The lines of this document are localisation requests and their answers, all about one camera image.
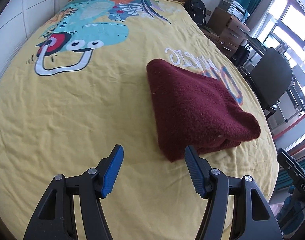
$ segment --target blue glove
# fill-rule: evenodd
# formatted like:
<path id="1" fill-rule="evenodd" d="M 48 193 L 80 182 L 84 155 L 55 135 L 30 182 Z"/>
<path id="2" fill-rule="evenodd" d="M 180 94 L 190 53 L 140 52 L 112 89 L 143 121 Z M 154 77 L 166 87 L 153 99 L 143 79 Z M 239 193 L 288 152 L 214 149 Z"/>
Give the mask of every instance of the blue glove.
<path id="1" fill-rule="evenodd" d="M 291 196 L 287 197 L 284 201 L 284 205 L 276 215 L 277 220 L 281 220 L 281 218 L 288 212 L 288 209 L 291 208 L 289 205 L 291 203 L 292 193 L 294 192 L 294 186 L 291 186 L 288 192 L 291 194 Z M 284 239 L 290 239 L 305 220 L 305 203 L 301 201 L 295 201 L 294 209 L 296 213 L 299 213 L 296 215 L 294 220 L 284 229 Z"/>

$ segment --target blue gripper pad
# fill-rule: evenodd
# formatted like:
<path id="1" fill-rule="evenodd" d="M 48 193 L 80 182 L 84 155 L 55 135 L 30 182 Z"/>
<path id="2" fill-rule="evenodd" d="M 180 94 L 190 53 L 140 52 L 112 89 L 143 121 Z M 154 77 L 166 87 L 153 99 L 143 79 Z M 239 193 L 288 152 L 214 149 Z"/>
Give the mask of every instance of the blue gripper pad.
<path id="1" fill-rule="evenodd" d="M 205 198 L 205 180 L 209 180 L 209 173 L 206 171 L 202 159 L 198 156 L 193 146 L 187 146 L 185 149 L 185 161 L 192 183 L 200 197 Z"/>
<path id="2" fill-rule="evenodd" d="M 99 176 L 102 177 L 101 195 L 105 198 L 113 190 L 119 169 L 124 159 L 124 149 L 116 145 L 108 158 L 105 158 L 104 168 L 99 169 Z"/>

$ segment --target black bag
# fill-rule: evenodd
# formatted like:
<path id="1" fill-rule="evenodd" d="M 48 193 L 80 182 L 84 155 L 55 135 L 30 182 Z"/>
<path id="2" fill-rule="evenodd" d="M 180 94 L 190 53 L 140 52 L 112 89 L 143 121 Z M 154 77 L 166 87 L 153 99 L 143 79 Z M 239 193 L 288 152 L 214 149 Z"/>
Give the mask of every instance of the black bag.
<path id="1" fill-rule="evenodd" d="M 202 0 L 187 0 L 184 8 L 198 26 L 206 24 L 206 6 Z"/>
<path id="2" fill-rule="evenodd" d="M 249 51 L 250 46 L 247 44 L 245 47 L 244 46 L 239 46 L 237 51 L 235 52 L 234 55 L 230 58 L 230 61 L 236 66 L 243 66 L 250 54 Z"/>

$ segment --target black chair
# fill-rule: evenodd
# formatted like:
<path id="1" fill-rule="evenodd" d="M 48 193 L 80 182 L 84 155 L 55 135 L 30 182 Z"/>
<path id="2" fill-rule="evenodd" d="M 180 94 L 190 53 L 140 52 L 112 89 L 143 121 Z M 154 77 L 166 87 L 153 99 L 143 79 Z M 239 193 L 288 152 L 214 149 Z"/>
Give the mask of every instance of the black chair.
<path id="1" fill-rule="evenodd" d="M 267 50 L 250 73 L 241 66 L 238 70 L 256 94 L 261 108 L 269 111 L 266 119 L 277 111 L 279 99 L 294 83 L 288 60 L 274 48 Z"/>

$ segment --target yellow bedsheet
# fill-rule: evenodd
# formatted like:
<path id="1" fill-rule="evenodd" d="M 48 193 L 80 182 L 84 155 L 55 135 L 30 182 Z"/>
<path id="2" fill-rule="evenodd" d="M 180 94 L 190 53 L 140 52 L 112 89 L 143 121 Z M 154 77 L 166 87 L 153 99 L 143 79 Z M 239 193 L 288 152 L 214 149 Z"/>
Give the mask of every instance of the yellow bedsheet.
<path id="1" fill-rule="evenodd" d="M 154 58 L 222 80 L 257 118 L 258 139 L 203 157 L 229 176 L 253 176 L 271 196 L 278 164 L 259 103 L 180 3 L 73 0 L 29 38 L 0 81 L 0 216 L 17 239 L 54 175 L 82 174 L 115 144 L 124 162 L 102 201 L 113 238 L 195 238 L 206 200 L 184 160 L 170 163 L 158 148 L 146 74 Z"/>

